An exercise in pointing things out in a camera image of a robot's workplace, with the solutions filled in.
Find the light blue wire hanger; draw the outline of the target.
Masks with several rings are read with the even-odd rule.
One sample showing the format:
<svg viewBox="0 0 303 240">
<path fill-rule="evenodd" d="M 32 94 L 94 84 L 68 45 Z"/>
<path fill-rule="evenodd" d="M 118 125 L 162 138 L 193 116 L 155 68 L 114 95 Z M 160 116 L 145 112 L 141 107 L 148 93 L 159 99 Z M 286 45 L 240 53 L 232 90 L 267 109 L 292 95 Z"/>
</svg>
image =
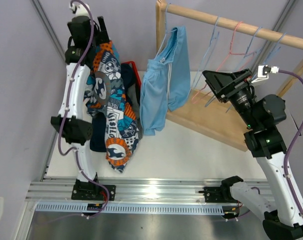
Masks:
<svg viewBox="0 0 303 240">
<path fill-rule="evenodd" d="M 254 40 L 254 38 L 256 37 L 256 34 L 254 34 L 254 36 L 251 38 L 250 42 L 249 42 L 249 45 L 244 53 L 244 56 L 243 56 L 243 59 L 240 61 L 240 63 L 237 65 L 238 67 L 240 66 L 240 64 L 244 61 L 245 58 L 249 57 L 249 56 L 252 56 L 251 59 L 248 60 L 248 62 L 246 62 L 244 64 L 244 66 L 242 66 L 240 69 L 242 69 L 243 67 L 246 67 L 248 63 L 251 63 L 253 59 L 255 59 L 256 57 L 259 57 L 262 52 L 263 52 L 263 47 L 261 48 L 258 48 L 252 52 L 250 52 L 250 48 L 251 48 L 251 45 L 252 45 L 252 42 Z M 254 66 L 253 68 L 253 76 L 251 77 L 252 80 L 256 79 L 257 76 L 258 76 L 258 66 L 259 65 L 265 65 L 268 63 L 268 61 L 280 50 L 280 46 L 278 46 L 280 44 L 280 41 L 284 38 L 284 36 L 286 36 L 287 33 L 285 32 L 280 38 L 279 40 L 276 42 L 276 44 L 272 47 L 272 49 L 269 51 L 269 53 L 265 56 L 264 54 L 262 55 L 263 56 L 263 59 L 262 60 L 259 60 L 257 65 Z"/>
</svg>

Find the navy blue shorts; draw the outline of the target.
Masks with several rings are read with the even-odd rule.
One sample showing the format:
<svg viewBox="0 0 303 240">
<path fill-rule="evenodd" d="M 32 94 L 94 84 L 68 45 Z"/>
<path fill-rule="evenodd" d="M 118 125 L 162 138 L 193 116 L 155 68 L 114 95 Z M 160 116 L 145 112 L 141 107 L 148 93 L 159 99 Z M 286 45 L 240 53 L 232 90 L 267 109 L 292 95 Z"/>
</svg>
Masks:
<svg viewBox="0 0 303 240">
<path fill-rule="evenodd" d="M 122 63 L 121 64 L 121 77 L 124 83 L 124 89 L 126 93 L 126 101 L 132 107 L 136 118 L 139 120 L 139 103 L 137 100 L 137 93 L 139 93 L 137 83 L 137 78 L 135 72 L 130 64 Z M 94 152 L 105 153 L 105 127 L 106 127 L 106 118 L 102 112 L 98 112 L 92 118 L 92 128 L 93 134 L 90 140 L 90 149 Z"/>
</svg>

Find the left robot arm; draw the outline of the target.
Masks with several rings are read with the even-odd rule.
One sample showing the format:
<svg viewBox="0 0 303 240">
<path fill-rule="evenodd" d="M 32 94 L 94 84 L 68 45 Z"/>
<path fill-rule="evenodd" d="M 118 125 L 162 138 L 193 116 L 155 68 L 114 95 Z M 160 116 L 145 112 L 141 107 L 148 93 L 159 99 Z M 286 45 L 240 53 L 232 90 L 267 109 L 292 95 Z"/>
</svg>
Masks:
<svg viewBox="0 0 303 240">
<path fill-rule="evenodd" d="M 108 43 L 109 36 L 103 16 L 91 23 L 88 16 L 76 16 L 67 24 L 70 31 L 65 52 L 66 83 L 63 100 L 57 116 L 50 119 L 60 139 L 65 139 L 72 152 L 78 170 L 73 186 L 72 200 L 113 201 L 115 185 L 99 183 L 97 172 L 92 165 L 90 139 L 92 124 L 84 120 L 84 93 L 90 76 L 96 47 Z"/>
</svg>

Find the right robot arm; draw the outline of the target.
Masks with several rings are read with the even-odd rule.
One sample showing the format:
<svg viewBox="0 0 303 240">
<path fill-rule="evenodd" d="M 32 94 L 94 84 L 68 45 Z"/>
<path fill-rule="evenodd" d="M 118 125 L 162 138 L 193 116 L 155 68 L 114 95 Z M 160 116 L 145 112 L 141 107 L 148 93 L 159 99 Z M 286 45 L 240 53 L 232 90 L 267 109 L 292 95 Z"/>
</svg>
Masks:
<svg viewBox="0 0 303 240">
<path fill-rule="evenodd" d="M 247 126 L 244 141 L 264 172 L 274 202 L 264 198 L 239 176 L 221 181 L 219 187 L 204 187 L 207 203 L 240 203 L 255 214 L 271 240 L 298 240 L 303 237 L 303 197 L 293 176 L 289 154 L 277 125 L 287 118 L 285 101 L 269 94 L 256 99 L 255 84 L 278 74 L 277 66 L 260 65 L 256 78 L 249 69 L 237 72 L 205 70 L 203 76 L 221 103 L 231 103 Z"/>
</svg>

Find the blue hanger of patterned shorts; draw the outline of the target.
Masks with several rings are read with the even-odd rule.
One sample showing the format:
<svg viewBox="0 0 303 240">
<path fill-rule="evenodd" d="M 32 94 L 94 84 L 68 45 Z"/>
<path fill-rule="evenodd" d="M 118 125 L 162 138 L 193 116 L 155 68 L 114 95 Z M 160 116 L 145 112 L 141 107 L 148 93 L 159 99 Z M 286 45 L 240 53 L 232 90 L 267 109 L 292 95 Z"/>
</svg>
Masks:
<svg viewBox="0 0 303 240">
<path fill-rule="evenodd" d="M 199 81 L 200 81 L 200 78 L 201 78 L 201 72 L 203 70 L 206 69 L 210 59 L 211 59 L 211 56 L 212 54 L 214 53 L 214 50 L 216 48 L 216 45 L 217 45 L 217 42 L 219 40 L 219 37 L 220 37 L 220 31 L 216 31 L 216 28 L 217 28 L 217 25 L 218 25 L 218 22 L 220 20 L 220 15 L 217 17 L 216 21 L 215 21 L 215 24 L 214 24 L 214 27 L 212 29 L 212 33 L 211 33 L 211 37 L 210 37 L 210 40 L 209 40 L 209 44 L 208 44 L 208 47 L 202 57 L 202 60 L 198 66 L 198 69 L 196 71 L 196 74 L 193 78 L 193 81 L 192 81 L 192 84 L 191 84 L 191 89 L 194 89 Z"/>
</svg>

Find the grey shorts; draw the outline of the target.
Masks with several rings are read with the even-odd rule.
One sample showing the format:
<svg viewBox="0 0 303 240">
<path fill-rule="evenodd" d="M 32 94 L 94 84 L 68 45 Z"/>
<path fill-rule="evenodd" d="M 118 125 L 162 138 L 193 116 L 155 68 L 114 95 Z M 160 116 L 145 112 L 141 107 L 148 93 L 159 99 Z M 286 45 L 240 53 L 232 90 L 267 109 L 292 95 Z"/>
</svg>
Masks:
<svg viewBox="0 0 303 240">
<path fill-rule="evenodd" d="M 127 96 L 128 96 L 128 102 L 130 102 L 132 110 L 136 116 L 136 123 L 137 123 L 137 128 L 138 128 L 138 139 L 141 140 L 143 138 L 143 128 L 142 128 L 141 120 L 140 120 L 140 104 L 138 101 L 137 90 L 138 90 L 137 85 L 134 83 L 127 89 Z"/>
</svg>

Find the colourful patterned shorts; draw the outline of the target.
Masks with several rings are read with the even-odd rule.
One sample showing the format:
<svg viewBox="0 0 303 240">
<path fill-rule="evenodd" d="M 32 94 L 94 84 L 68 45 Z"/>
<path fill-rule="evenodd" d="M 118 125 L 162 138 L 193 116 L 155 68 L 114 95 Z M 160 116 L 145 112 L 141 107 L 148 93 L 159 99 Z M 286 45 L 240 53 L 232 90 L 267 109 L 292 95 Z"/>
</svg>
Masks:
<svg viewBox="0 0 303 240">
<path fill-rule="evenodd" d="M 96 48 L 84 100 L 92 118 L 90 149 L 105 153 L 108 164 L 122 173 L 141 139 L 139 119 L 128 90 L 135 81 L 124 81 L 122 66 L 112 41 Z"/>
</svg>

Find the pink hanger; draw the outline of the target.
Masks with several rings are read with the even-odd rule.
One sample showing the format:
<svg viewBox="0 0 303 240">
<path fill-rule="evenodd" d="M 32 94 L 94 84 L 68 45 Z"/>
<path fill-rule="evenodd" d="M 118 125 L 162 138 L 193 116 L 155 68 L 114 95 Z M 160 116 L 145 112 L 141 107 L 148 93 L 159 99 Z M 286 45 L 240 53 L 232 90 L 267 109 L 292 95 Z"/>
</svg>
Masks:
<svg viewBox="0 0 303 240">
<path fill-rule="evenodd" d="M 232 33 L 232 37 L 230 40 L 230 44 L 229 44 L 229 50 L 228 50 L 228 54 L 226 55 L 226 57 L 224 58 L 224 60 L 220 63 L 220 65 L 218 66 L 218 68 L 216 69 L 216 71 L 220 70 L 221 67 L 225 64 L 225 62 L 229 59 L 230 56 L 242 56 L 242 60 L 240 61 L 241 63 L 248 57 L 251 57 L 250 59 L 248 59 L 242 67 L 239 68 L 239 70 L 241 70 L 242 68 L 244 68 L 251 60 L 254 59 L 255 55 L 258 54 L 258 50 L 254 50 L 254 51 L 250 51 L 251 46 L 252 46 L 252 42 L 254 40 L 254 38 L 256 37 L 256 35 L 254 34 L 249 42 L 249 45 L 246 48 L 246 51 L 244 53 L 236 53 L 233 52 L 233 46 L 234 46 L 234 40 L 235 40 L 235 34 L 237 29 L 240 27 L 241 24 L 243 24 L 243 21 L 240 21 L 237 23 L 236 27 L 233 30 Z M 206 83 L 200 90 L 198 90 L 193 97 L 191 98 L 191 103 L 192 104 L 196 104 L 197 102 L 200 101 L 200 99 L 206 97 L 210 92 L 207 92 L 203 97 L 196 99 L 196 97 L 207 88 L 208 84 Z"/>
</svg>

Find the light blue shorts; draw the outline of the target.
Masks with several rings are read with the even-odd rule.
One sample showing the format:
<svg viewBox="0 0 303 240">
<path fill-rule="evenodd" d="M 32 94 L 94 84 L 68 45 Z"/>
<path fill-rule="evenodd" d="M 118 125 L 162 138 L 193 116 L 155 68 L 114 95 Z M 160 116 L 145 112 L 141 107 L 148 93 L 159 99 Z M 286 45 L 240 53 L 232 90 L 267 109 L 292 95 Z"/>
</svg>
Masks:
<svg viewBox="0 0 303 240">
<path fill-rule="evenodd" d="M 167 112 L 187 102 L 191 74 L 187 31 L 173 27 L 166 46 L 147 62 L 140 90 L 140 121 L 143 134 L 154 136 L 165 127 Z"/>
</svg>

